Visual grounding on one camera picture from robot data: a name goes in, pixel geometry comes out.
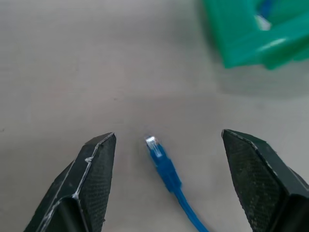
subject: blue cable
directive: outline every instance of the blue cable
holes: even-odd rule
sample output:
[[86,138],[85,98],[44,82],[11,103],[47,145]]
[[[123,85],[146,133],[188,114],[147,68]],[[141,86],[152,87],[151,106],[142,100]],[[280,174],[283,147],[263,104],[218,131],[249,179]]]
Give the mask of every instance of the blue cable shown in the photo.
[[265,0],[261,6],[260,6],[260,15],[265,18],[268,19],[270,16],[270,12],[273,8],[273,3],[274,0]]
[[147,138],[146,143],[150,151],[150,156],[168,191],[175,194],[180,206],[183,208],[196,229],[199,232],[209,232],[203,225],[203,223],[198,219],[198,217],[190,207],[187,199],[185,198],[181,190],[182,183],[180,181],[180,178],[176,173],[172,161],[166,155],[161,144],[153,136]]

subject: green plastic toy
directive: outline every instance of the green plastic toy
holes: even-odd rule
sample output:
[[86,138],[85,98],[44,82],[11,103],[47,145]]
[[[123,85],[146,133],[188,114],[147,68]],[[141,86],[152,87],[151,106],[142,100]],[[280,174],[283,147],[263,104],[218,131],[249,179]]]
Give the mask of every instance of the green plastic toy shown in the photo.
[[267,19],[264,0],[203,0],[226,68],[262,64],[272,70],[309,58],[309,1],[273,0]]

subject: white surface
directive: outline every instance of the white surface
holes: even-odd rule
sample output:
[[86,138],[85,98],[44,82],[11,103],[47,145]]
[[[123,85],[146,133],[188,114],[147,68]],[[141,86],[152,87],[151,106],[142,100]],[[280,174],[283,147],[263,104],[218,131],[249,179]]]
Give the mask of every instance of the white surface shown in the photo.
[[157,175],[159,138],[213,232],[251,231],[223,128],[309,181],[309,63],[225,70],[184,0],[1,0],[0,231],[22,231],[83,143],[117,134],[106,232],[195,231]]

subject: transparent connector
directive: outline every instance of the transparent connector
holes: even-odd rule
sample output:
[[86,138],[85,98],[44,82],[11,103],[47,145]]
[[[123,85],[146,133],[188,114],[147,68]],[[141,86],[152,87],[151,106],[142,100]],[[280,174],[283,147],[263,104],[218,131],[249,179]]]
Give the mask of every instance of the transparent connector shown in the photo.
[[159,141],[154,136],[147,138],[146,143],[147,143],[149,149],[154,152],[154,154],[157,158],[162,157],[162,153],[161,153],[161,151],[158,147]]

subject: green plastic block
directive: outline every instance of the green plastic block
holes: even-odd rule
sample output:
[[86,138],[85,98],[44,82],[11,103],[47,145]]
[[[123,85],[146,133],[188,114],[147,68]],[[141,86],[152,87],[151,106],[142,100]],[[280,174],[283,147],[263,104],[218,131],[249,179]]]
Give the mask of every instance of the green plastic block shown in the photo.
[[256,17],[263,0],[203,0],[227,68],[262,64],[272,70],[309,58],[309,1],[274,0],[262,30]]

